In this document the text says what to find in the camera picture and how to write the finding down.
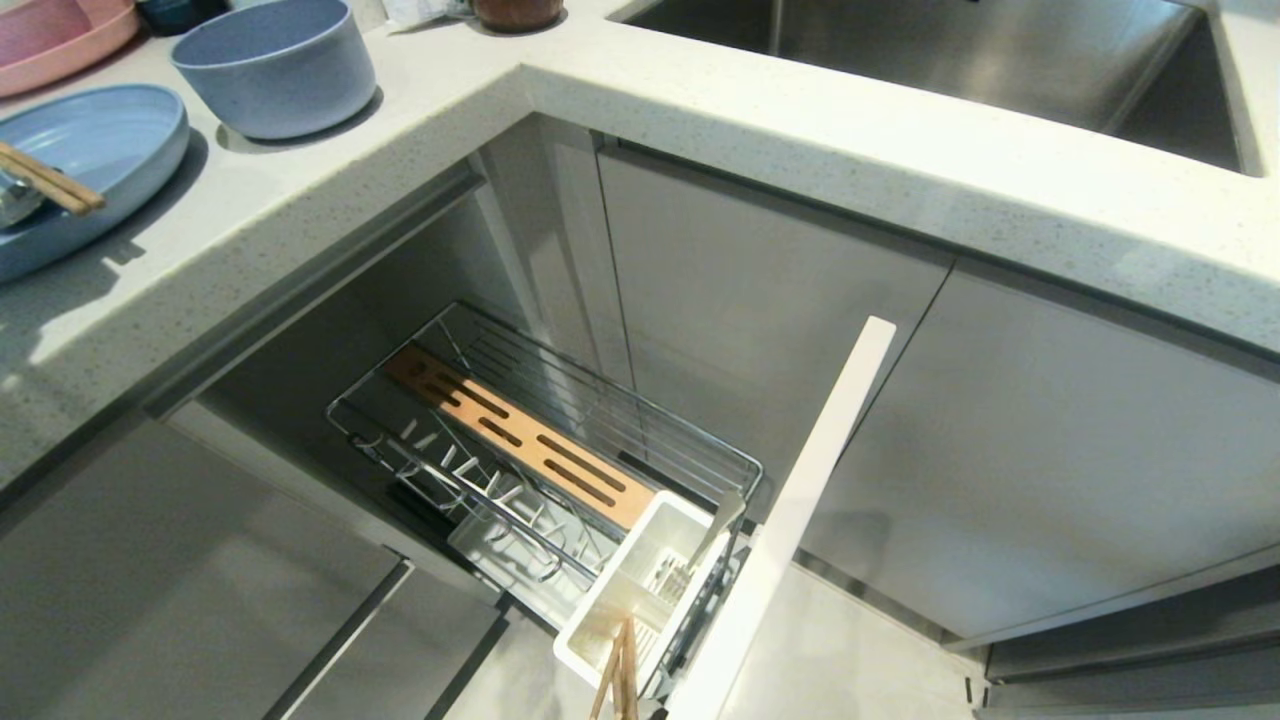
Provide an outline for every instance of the brown container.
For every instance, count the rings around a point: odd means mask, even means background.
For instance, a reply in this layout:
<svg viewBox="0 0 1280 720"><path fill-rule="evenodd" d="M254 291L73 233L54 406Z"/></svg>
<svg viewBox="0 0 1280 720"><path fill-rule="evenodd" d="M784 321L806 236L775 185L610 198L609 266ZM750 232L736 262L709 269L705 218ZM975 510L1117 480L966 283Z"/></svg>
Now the brown container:
<svg viewBox="0 0 1280 720"><path fill-rule="evenodd" d="M495 32L531 32L559 19L564 0L471 0L484 27Z"/></svg>

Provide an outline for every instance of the white quartz countertop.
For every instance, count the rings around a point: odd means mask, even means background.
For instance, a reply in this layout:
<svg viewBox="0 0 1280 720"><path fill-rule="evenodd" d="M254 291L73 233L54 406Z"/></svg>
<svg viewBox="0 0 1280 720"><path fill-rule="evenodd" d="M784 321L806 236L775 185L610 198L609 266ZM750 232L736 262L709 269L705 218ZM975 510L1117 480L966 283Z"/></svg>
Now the white quartz countertop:
<svg viewBox="0 0 1280 720"><path fill-rule="evenodd" d="M108 238L0 287L0 487L251 299L539 111L1096 287L1280 352L1280 0L1210 9L1263 177L974 102L632 28L366 33L381 102L319 141L229 135L150 40L36 102L152 82L179 179Z"/></svg>

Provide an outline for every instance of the cabinet panel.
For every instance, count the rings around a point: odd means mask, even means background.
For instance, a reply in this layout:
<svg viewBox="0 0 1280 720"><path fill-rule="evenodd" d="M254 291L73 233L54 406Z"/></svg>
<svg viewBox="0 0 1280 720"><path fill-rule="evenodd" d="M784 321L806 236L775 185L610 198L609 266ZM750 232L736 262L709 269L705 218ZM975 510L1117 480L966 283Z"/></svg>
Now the cabinet panel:
<svg viewBox="0 0 1280 720"><path fill-rule="evenodd" d="M1275 562L1280 384L1228 355L961 261L804 547L987 639Z"/></svg>
<svg viewBox="0 0 1280 720"><path fill-rule="evenodd" d="M886 231L627 151L600 155L636 389L786 478L868 315L899 331L951 256Z"/></svg>
<svg viewBox="0 0 1280 720"><path fill-rule="evenodd" d="M0 716L261 717L394 562L143 421L0 541Z"/></svg>
<svg viewBox="0 0 1280 720"><path fill-rule="evenodd" d="M493 607L460 603L454 592L410 575L291 717L428 717L498 620Z"/></svg>

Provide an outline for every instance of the blue plate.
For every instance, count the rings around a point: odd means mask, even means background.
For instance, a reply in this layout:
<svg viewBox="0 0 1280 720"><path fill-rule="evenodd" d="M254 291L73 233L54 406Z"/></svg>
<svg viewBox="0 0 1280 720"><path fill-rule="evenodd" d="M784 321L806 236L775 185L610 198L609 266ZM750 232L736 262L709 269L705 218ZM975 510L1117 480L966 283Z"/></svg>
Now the blue plate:
<svg viewBox="0 0 1280 720"><path fill-rule="evenodd" d="M46 201L0 229L0 282L78 250L155 195L187 150L187 109L172 90L116 85L0 120L0 141L102 193L106 208L77 218Z"/></svg>

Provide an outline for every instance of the chrome wire rack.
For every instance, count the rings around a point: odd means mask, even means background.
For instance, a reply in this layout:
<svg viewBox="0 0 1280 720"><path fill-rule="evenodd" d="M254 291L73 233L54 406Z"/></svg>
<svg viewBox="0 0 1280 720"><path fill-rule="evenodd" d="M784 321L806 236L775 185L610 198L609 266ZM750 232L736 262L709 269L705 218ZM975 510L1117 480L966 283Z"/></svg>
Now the chrome wire rack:
<svg viewBox="0 0 1280 720"><path fill-rule="evenodd" d="M760 464L716 436L467 302L445 307L334 398L325 415L352 447L458 524L451 544L557 628L625 529L392 379L383 368L408 345L636 480L708 512L726 493L749 502L759 486ZM666 648L668 675L731 584L733 555L730 542L685 629Z"/></svg>

